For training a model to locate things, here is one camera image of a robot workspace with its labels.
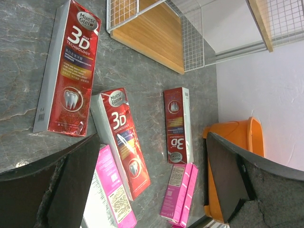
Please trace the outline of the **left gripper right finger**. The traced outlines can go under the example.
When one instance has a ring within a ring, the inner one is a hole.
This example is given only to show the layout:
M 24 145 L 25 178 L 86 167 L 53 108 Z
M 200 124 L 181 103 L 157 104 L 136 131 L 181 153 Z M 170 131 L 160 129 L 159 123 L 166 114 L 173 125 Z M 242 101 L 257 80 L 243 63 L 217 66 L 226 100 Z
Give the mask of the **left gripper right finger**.
M 304 173 L 208 133 L 207 152 L 223 220 L 231 228 L 302 228 Z

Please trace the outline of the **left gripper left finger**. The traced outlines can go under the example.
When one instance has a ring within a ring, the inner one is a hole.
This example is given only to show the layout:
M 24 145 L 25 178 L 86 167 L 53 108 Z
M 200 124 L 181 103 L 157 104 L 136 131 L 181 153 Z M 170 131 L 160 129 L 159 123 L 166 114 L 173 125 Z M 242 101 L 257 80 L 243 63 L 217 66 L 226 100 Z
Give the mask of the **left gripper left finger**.
M 78 228 L 100 148 L 97 134 L 0 175 L 2 228 Z

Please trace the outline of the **red toothpaste box silver side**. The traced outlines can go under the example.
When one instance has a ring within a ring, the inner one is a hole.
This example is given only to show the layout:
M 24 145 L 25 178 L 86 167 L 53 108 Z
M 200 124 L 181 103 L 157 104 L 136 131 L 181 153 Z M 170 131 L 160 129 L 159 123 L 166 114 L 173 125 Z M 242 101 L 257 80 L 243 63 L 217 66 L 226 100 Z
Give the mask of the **red toothpaste box silver side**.
M 163 92 L 168 162 L 194 162 L 190 123 L 189 89 L 178 87 Z

